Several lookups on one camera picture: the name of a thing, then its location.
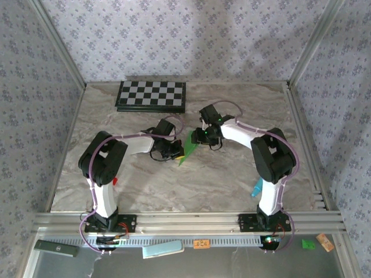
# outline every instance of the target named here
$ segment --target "orange label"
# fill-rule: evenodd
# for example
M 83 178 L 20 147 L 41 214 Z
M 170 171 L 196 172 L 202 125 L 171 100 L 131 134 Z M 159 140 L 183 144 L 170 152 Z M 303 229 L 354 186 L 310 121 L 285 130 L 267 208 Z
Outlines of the orange label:
M 194 249 L 210 248 L 210 240 L 209 239 L 196 239 L 193 241 L 193 248 Z
M 330 242 L 330 240 L 324 233 L 321 233 L 320 235 L 316 236 L 316 238 L 327 252 L 330 252 L 335 248 L 335 246 Z

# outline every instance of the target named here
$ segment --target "red wire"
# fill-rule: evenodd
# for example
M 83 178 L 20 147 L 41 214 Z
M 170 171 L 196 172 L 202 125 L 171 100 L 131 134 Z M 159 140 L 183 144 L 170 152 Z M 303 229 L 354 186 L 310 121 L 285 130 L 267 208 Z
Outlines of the red wire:
M 281 239 L 283 239 L 285 237 L 286 232 L 285 232 L 285 229 L 283 228 L 283 226 L 281 224 L 277 224 L 276 230 L 274 231 L 272 236 L 274 236 L 276 234 L 278 227 L 281 227 L 281 229 L 283 230 L 283 236 L 281 237 Z
M 123 223 L 123 222 L 119 223 L 118 225 L 125 228 L 125 230 L 126 230 L 125 231 L 125 236 L 127 235 L 128 236 L 128 239 L 129 239 L 129 229 L 128 229 L 128 226 L 126 226 L 126 224 Z

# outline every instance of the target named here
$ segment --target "floral wallpaper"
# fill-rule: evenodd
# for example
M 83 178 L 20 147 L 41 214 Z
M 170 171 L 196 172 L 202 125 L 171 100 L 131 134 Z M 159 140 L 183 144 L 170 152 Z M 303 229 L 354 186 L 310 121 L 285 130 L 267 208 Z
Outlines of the floral wallpaper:
M 0 1 L 0 277 L 43 212 L 80 94 L 26 0 Z
M 328 0 L 42 2 L 86 82 L 265 81 L 289 79 Z
M 371 2 L 349 0 L 297 85 L 365 277 L 371 277 Z

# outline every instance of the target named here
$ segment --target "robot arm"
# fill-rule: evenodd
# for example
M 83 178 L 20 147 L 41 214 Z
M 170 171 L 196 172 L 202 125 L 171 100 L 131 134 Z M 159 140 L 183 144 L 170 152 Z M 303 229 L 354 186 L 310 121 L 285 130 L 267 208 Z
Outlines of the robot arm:
M 281 179 L 292 172 L 296 165 L 294 154 L 290 149 L 269 135 L 261 135 L 255 127 L 249 130 L 238 125 L 234 117 L 222 117 L 213 105 L 200 110 L 203 128 L 197 128 L 192 134 L 192 143 L 208 144 L 211 146 L 220 144 L 222 139 L 236 141 L 253 151 L 256 169 L 263 178 L 261 200 L 257 207 L 257 218 L 261 226 L 267 226 L 269 219 L 281 210 Z M 286 140 L 280 129 L 274 128 L 269 133 Z
M 111 231 L 118 217 L 118 208 L 114 200 L 113 180 L 117 176 L 120 165 L 124 159 L 136 153 L 152 153 L 158 151 L 163 160 L 179 158 L 184 155 L 180 140 L 171 137 L 174 134 L 175 126 L 165 119 L 161 119 L 157 127 L 152 127 L 141 133 L 147 133 L 149 136 L 140 136 L 139 134 L 127 136 L 122 139 L 112 139 L 104 144 L 93 161 L 93 177 L 89 176 L 89 163 L 94 151 L 108 137 L 112 135 L 106 131 L 101 131 L 90 143 L 86 151 L 80 157 L 78 167 L 86 177 L 90 190 L 95 191 L 96 213 L 94 220 L 102 227 Z M 158 138 L 156 136 L 170 136 L 170 139 Z
M 220 128 L 225 139 L 236 141 L 249 149 L 252 149 L 252 141 L 257 137 L 260 137 L 260 135 L 255 132 L 247 131 L 242 127 L 237 126 L 234 119 L 226 121 L 220 126 Z M 263 179 L 263 190 L 261 192 L 259 207 L 268 216 L 277 213 L 281 208 L 278 203 L 278 190 L 280 186 L 281 184 L 279 181 L 276 184 L 273 184 L 272 182 Z

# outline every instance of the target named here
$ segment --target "chessboard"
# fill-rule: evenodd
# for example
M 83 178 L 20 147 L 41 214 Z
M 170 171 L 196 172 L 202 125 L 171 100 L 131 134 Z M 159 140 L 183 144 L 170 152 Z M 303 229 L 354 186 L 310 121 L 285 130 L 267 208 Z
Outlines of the chessboard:
M 116 99 L 119 112 L 185 113 L 185 82 L 122 81 Z

